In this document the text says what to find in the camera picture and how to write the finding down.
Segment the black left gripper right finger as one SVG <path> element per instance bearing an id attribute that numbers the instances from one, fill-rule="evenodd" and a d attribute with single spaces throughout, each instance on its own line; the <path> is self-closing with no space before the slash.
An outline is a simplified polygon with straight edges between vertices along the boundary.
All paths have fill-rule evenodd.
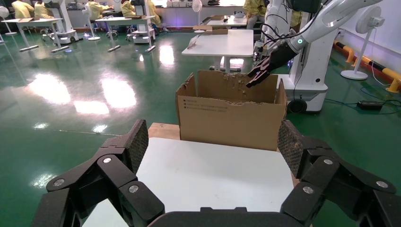
<path id="1" fill-rule="evenodd" d="M 312 224 L 325 201 L 335 203 L 359 227 L 398 227 L 401 198 L 389 181 L 343 160 L 325 141 L 302 135 L 289 120 L 279 129 L 278 149 L 299 181 L 280 212 Z"/>

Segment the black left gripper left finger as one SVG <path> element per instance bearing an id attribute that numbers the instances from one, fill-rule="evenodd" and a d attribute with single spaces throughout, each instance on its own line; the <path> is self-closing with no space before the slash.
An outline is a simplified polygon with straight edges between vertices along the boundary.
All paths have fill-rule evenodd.
<path id="1" fill-rule="evenodd" d="M 149 226 L 165 206 L 137 177 L 148 143 L 145 120 L 137 120 L 127 134 L 107 139 L 89 160 L 48 182 L 31 225 L 80 227 L 108 200 L 128 226 Z"/>

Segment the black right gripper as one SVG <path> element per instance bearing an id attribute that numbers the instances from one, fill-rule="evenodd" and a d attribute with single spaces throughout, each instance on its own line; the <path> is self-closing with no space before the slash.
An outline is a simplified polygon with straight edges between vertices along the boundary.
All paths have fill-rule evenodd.
<path id="1" fill-rule="evenodd" d="M 247 88 L 251 88 L 263 82 L 269 77 L 271 71 L 286 65 L 289 60 L 298 55 L 298 51 L 294 51 L 287 42 L 279 45 L 270 53 L 269 58 L 264 58 L 257 63 L 247 74 L 251 80 L 246 84 Z"/>

